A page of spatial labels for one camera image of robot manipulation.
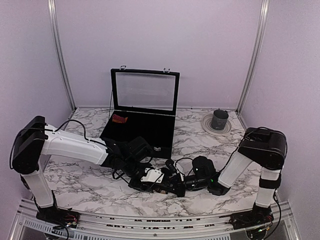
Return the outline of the brown argyle sock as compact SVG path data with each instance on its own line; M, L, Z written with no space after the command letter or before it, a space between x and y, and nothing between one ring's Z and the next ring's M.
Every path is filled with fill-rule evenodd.
M152 191L154 193L159 193L159 194L164 194L164 195L167 195L168 194L168 191L166 191L165 189L162 189L160 186L156 186L152 189Z

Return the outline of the maroon striped sock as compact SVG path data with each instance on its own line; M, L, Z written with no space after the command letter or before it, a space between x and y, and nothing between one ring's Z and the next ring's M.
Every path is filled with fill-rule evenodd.
M113 123L125 124L128 120L128 117L122 117L117 114L113 114L111 120Z

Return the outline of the black display case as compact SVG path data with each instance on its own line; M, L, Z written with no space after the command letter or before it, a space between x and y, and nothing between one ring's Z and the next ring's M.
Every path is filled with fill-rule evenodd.
M112 68L113 112L100 137L130 142L142 137L152 147L152 157L172 156L180 73L163 70ZM124 124L112 115L128 117Z

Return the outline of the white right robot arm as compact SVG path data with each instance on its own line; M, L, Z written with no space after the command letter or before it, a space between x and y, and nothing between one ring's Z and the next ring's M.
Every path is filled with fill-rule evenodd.
M281 185L287 153L288 143L284 133L266 127L250 127L219 171L204 156L192 160L193 175L184 176L177 168L177 161L171 159L165 162L166 166L161 171L168 192L178 197L183 197L186 191L202 189L207 189L214 196L224 196L241 174L252 163L256 163L261 166L261 172L253 207L249 211L234 214L231 222L240 225L271 223L274 220L271 203Z

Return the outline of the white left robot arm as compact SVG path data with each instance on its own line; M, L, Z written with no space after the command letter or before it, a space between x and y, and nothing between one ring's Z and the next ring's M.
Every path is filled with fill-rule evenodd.
M61 156L78 159L120 170L137 181L143 191L150 191L162 182L165 174L154 169L150 163L143 163L153 149L142 137L129 142L110 138L89 138L77 135L46 123L45 117L35 116L13 142L9 166L20 174L22 182L31 191L37 207L36 217L50 223L77 222L79 213L58 208L53 191L49 188L39 164L41 156Z

